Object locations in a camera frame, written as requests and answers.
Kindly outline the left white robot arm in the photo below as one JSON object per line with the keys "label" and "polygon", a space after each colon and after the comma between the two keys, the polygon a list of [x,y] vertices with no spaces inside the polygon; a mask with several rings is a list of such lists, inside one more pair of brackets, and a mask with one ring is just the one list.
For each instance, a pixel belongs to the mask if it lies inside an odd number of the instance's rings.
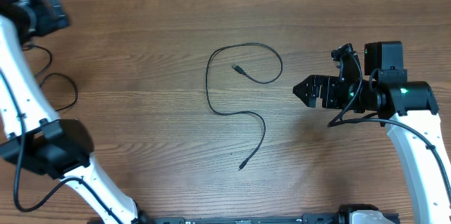
{"label": "left white robot arm", "polygon": [[[7,138],[1,157],[16,166],[13,202],[19,211],[32,212],[67,185],[102,223],[148,223],[145,212],[100,166],[87,128],[77,119],[62,119],[48,102],[24,56],[34,48],[34,37],[69,25],[59,0],[1,0],[1,119]],[[25,208],[19,200],[22,170],[59,183],[35,206]]]}

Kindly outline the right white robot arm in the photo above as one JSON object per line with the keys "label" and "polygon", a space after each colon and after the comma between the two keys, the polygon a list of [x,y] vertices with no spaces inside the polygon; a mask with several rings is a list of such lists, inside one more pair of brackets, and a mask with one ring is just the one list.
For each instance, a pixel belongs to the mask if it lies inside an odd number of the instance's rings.
{"label": "right white robot arm", "polygon": [[400,41],[372,42],[360,63],[351,44],[331,52],[337,76],[310,75],[293,94],[313,108],[339,110],[329,127],[378,123],[392,142],[411,197],[416,223],[450,222],[450,160],[431,86],[409,81]]}

